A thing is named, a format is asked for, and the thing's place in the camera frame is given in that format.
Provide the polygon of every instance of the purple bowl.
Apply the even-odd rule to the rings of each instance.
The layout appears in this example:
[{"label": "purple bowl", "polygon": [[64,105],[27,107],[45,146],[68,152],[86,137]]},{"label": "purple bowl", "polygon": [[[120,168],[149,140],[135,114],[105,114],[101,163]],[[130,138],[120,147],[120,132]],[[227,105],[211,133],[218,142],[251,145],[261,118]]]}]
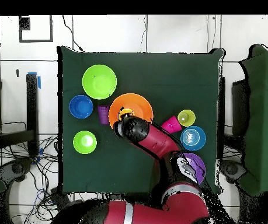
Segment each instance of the purple bowl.
[{"label": "purple bowl", "polygon": [[193,153],[184,153],[184,156],[186,157],[190,166],[194,168],[196,172],[197,182],[200,185],[204,177],[206,176],[206,166],[204,165],[204,162],[199,156]]}]

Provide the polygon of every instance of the orange bowl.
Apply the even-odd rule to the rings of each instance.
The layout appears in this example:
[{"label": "orange bowl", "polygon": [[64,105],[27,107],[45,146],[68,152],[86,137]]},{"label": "orange bowl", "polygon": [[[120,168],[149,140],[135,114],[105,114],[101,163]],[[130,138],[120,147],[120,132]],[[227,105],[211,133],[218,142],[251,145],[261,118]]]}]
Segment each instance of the orange bowl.
[{"label": "orange bowl", "polygon": [[117,97],[109,109],[109,122],[113,129],[113,124],[117,122],[119,112],[122,109],[131,109],[136,117],[142,118],[148,122],[152,122],[154,118],[154,113],[150,103],[146,98],[135,93],[126,93]]}]

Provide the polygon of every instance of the floor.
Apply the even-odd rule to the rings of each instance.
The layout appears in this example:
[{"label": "floor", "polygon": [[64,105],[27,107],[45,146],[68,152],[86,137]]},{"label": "floor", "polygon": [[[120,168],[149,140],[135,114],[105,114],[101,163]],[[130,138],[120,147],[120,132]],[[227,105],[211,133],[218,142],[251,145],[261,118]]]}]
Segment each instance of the floor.
[{"label": "floor", "polygon": [[[56,137],[57,118],[57,52],[56,46],[67,46],[77,51],[79,44],[84,51],[115,51],[149,53],[207,53],[212,48],[222,47],[226,51],[223,76],[226,77],[225,124],[232,125],[231,85],[243,79],[238,61],[248,56],[252,44],[268,46],[268,15],[108,15],[108,16],[52,16],[53,42],[20,43],[17,16],[0,17],[0,77],[2,88],[2,122],[26,122],[26,74],[37,72],[41,76],[39,94],[39,138],[44,147],[46,138]],[[22,31],[24,40],[47,40],[50,38],[50,17],[30,16],[30,30]],[[2,132],[22,130],[22,123],[6,124]],[[231,133],[231,127],[225,127]],[[13,151],[24,151],[14,146]],[[0,165],[11,160],[8,150],[0,150]],[[54,145],[44,153],[56,156]],[[48,161],[41,160],[44,166]],[[58,169],[52,163],[47,173],[50,188],[57,186]],[[36,186],[42,188],[41,173],[36,166],[31,168]],[[228,184],[224,176],[219,177],[222,193],[219,198],[230,217],[237,219],[239,197],[234,185]],[[71,199],[85,200],[99,194],[82,193],[70,195]],[[28,214],[38,203],[34,178],[27,174],[21,183],[14,183],[10,196],[11,217],[15,224],[23,224]],[[37,224],[31,219],[29,224]]]}]

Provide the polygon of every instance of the pink cup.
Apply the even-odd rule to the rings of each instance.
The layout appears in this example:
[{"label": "pink cup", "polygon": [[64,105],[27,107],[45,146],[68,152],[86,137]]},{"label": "pink cup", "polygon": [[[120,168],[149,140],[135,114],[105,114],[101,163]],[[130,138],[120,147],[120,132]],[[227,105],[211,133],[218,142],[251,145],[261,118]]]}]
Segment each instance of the pink cup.
[{"label": "pink cup", "polygon": [[161,127],[168,131],[168,133],[170,134],[182,130],[182,126],[180,125],[175,116],[172,116],[170,119],[168,119],[165,123],[161,125]]}]

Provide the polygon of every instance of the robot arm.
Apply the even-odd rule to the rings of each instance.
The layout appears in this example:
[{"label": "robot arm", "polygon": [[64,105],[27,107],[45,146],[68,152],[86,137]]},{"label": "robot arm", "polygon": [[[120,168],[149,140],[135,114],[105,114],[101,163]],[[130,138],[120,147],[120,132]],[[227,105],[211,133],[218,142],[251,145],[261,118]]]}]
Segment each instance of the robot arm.
[{"label": "robot arm", "polygon": [[208,217],[195,171],[167,133],[135,116],[125,117],[113,129],[118,137],[151,155],[159,166],[160,180],[148,204],[156,208],[89,200],[78,206],[79,224],[193,224]]},{"label": "robot arm", "polygon": [[170,136],[135,116],[125,117],[123,121],[116,122],[113,129],[118,137],[127,139],[154,159],[160,159],[170,151],[180,150]]}]

